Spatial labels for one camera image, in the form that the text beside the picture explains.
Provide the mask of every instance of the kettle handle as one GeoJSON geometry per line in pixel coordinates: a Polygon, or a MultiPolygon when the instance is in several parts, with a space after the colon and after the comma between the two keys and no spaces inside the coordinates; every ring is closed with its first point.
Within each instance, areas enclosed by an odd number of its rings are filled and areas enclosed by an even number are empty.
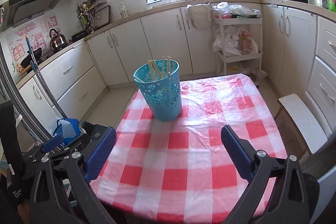
{"type": "Polygon", "coordinates": [[[51,31],[55,31],[56,35],[58,35],[58,32],[57,32],[55,29],[51,29],[51,30],[49,31],[49,36],[50,36],[50,38],[51,38],[51,31]]]}

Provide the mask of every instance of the copper kettle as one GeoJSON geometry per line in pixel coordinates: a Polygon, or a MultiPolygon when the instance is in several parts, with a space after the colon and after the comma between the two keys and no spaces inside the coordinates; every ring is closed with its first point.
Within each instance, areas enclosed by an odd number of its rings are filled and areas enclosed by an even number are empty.
{"type": "Polygon", "coordinates": [[[67,46],[67,40],[65,36],[59,32],[57,32],[55,29],[51,29],[49,32],[49,36],[51,38],[50,40],[50,49],[52,51],[55,51],[59,47],[65,47],[67,46]]]}

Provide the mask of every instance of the teal plastic basket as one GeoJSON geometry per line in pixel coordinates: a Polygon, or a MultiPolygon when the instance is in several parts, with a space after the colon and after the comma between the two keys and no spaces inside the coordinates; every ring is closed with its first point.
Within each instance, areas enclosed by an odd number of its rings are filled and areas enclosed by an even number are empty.
{"type": "MultiPolygon", "coordinates": [[[[162,60],[157,60],[155,63],[158,69],[162,71],[162,60]]],[[[161,122],[176,119],[182,111],[179,63],[170,60],[170,68],[172,68],[170,75],[166,74],[167,63],[168,60],[166,59],[164,61],[163,79],[160,79],[157,73],[154,73],[157,81],[153,81],[148,64],[138,68],[134,73],[135,77],[144,81],[142,83],[134,79],[154,117],[161,122]]]]}

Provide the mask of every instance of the red and white tablecloth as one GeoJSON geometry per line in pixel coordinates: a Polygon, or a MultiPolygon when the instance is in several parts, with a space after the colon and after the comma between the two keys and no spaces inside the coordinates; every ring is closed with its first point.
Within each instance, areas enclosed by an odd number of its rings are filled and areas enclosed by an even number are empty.
{"type": "MultiPolygon", "coordinates": [[[[97,180],[98,198],[157,221],[221,223],[247,186],[221,142],[221,128],[272,157],[286,158],[268,107],[245,75],[181,82],[183,111],[159,122],[138,91],[117,129],[118,139],[97,180]]],[[[270,179],[256,211],[270,197],[270,179]]]]}

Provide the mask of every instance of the dish soap bottle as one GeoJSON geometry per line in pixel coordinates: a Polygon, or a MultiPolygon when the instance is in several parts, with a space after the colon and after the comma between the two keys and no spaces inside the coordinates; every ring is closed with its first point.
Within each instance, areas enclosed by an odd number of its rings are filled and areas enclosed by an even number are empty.
{"type": "Polygon", "coordinates": [[[123,5],[122,2],[120,2],[119,11],[120,11],[120,14],[121,14],[121,18],[128,17],[127,9],[126,9],[125,5],[123,5]]]}

